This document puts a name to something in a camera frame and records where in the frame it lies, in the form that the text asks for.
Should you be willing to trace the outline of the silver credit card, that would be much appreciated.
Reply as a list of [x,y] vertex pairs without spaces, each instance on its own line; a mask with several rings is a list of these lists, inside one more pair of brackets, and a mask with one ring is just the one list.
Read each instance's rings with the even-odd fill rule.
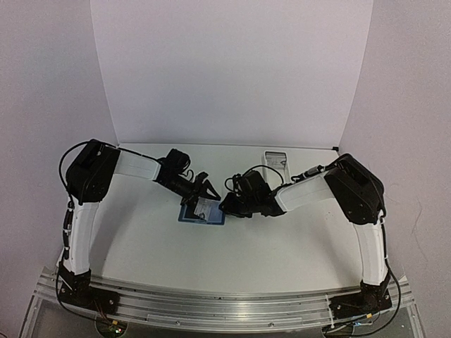
[[197,205],[194,208],[194,214],[202,220],[208,220],[212,210],[214,210],[217,205],[218,202],[215,200],[199,197]]

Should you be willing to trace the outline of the blue card holder wallet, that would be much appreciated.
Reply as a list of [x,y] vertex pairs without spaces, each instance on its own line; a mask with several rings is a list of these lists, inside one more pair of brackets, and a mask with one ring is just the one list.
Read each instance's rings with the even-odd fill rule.
[[189,206],[180,208],[178,221],[182,223],[194,223],[201,225],[224,225],[225,215],[218,206],[213,206],[207,219],[200,218],[194,214],[194,209]]

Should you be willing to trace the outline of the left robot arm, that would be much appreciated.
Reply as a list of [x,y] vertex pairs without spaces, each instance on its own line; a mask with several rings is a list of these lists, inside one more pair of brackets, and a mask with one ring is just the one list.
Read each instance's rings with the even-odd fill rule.
[[182,206],[196,207],[200,199],[221,200],[201,172],[187,179],[190,157],[171,149],[163,158],[153,158],[97,139],[76,144],[82,147],[65,174],[60,174],[68,194],[68,217],[63,228],[62,266],[71,274],[90,271],[89,253],[94,218],[114,175],[155,182],[181,197]]

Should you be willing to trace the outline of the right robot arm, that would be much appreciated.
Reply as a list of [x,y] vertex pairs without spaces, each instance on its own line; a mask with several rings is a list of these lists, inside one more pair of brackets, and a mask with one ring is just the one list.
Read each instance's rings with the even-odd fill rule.
[[318,165],[272,189],[256,168],[229,179],[233,186],[219,205],[225,215],[278,217],[302,206],[335,199],[353,224],[362,260],[362,283],[379,286],[388,276],[383,183],[352,155]]

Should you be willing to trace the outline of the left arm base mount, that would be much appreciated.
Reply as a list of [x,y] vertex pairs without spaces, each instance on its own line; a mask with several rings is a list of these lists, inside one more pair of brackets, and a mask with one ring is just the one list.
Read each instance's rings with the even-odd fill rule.
[[84,273],[75,274],[69,271],[63,263],[59,263],[57,278],[62,284],[57,287],[58,300],[64,304],[105,315],[115,314],[120,299],[119,293],[91,286],[91,276],[90,269]]

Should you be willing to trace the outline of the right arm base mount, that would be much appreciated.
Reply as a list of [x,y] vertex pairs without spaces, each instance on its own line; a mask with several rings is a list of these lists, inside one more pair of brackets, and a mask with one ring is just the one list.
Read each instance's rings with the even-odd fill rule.
[[353,294],[334,296],[329,309],[335,319],[345,319],[373,315],[392,307],[388,291],[390,275],[387,274],[379,285],[360,283],[360,291]]

